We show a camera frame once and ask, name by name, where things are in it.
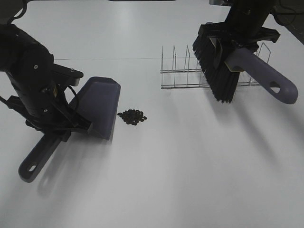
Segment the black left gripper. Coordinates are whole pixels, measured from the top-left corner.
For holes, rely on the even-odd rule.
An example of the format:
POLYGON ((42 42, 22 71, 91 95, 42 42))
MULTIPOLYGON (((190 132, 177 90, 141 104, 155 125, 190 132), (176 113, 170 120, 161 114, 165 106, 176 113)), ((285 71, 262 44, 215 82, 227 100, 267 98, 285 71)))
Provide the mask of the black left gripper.
POLYGON ((75 105, 66 99, 65 90, 73 86, 64 84, 63 72, 68 67, 58 64, 14 64, 6 68, 6 74, 16 91, 16 96, 6 100, 6 105, 26 120, 26 125, 43 134, 47 131, 84 131, 84 118, 75 105))

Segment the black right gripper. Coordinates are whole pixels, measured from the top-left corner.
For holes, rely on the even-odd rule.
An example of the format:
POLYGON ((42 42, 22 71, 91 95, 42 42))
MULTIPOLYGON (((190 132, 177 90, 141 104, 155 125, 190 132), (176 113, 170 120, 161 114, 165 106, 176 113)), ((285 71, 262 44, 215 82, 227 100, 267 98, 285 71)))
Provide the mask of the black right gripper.
POLYGON ((280 33, 275 29, 261 27, 255 35, 249 36, 245 32, 240 32, 230 28, 225 22, 200 25, 198 31, 198 49, 203 50, 207 46, 216 48, 217 43, 223 49, 247 48, 257 50, 258 42, 271 41, 276 43, 280 33))

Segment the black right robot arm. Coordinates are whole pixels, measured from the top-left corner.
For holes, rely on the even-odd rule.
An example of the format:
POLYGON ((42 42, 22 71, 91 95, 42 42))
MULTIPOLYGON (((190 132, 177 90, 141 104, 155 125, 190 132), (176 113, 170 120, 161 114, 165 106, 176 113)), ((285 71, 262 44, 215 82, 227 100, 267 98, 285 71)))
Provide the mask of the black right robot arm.
POLYGON ((274 0, 234 0, 223 22, 202 24, 198 37, 218 38, 238 45, 251 45, 259 41, 276 43, 280 33, 263 27, 274 0))

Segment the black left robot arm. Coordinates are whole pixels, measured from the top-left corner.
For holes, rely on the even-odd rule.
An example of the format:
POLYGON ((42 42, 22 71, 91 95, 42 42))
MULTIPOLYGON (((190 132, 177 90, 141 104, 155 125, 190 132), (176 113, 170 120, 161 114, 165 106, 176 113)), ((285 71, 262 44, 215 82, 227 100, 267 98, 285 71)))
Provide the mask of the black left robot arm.
POLYGON ((0 70, 17 96, 2 102, 43 133, 86 132, 90 123, 70 107, 65 89, 77 86, 83 73, 54 63, 46 47, 15 25, 0 27, 0 70))

